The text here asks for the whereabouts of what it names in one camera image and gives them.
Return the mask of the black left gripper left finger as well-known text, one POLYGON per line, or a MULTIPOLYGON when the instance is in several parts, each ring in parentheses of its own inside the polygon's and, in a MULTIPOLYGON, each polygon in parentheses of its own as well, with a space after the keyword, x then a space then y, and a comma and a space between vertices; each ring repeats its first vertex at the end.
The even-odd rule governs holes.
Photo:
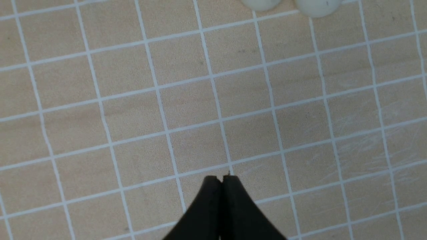
POLYGON ((206 176, 190 207, 163 239, 218 240, 221 197, 221 181, 206 176))

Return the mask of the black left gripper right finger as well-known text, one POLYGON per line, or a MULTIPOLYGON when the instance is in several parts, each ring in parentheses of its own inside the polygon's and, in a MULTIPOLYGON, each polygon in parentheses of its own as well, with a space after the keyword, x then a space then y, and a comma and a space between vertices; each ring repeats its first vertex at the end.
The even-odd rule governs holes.
POLYGON ((225 175, 220 198, 221 240, 285 240, 237 176, 225 175))

